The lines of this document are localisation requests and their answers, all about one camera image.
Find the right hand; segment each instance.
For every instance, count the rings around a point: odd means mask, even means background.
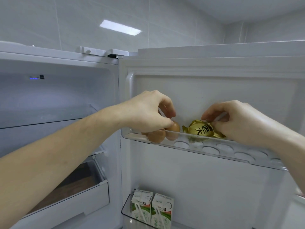
[[[214,121],[222,112],[227,114]],[[289,137],[293,132],[249,104],[238,100],[211,105],[201,119],[211,122],[216,130],[229,139],[250,146],[271,147],[275,140]]]

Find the white milk carton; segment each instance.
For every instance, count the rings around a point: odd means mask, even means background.
[[[132,197],[132,217],[151,225],[151,202],[153,192],[135,190]]]
[[[173,198],[155,194],[152,201],[151,225],[160,229],[170,229],[173,213]]]

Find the egg holder slot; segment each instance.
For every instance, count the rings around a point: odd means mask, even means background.
[[[226,139],[198,136],[183,132],[172,132],[168,130],[163,131],[165,131],[166,135],[170,135],[170,139],[172,140],[164,138],[163,141],[159,143],[151,142],[148,140],[146,135],[142,135],[140,132],[137,132],[131,128],[122,129],[122,137],[173,149],[179,149],[238,162],[245,162],[251,165],[287,170],[279,157],[266,148],[246,146]]]

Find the egg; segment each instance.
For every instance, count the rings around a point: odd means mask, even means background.
[[[165,131],[157,130],[154,132],[149,132],[147,137],[150,142],[161,143],[165,138]]]
[[[165,128],[165,130],[173,131],[173,132],[166,132],[165,136],[168,140],[176,140],[179,134],[174,132],[180,132],[180,125],[174,121],[171,127]]]

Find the ceiling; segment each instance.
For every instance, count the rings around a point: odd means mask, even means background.
[[[187,0],[222,23],[256,22],[305,8],[305,0]]]

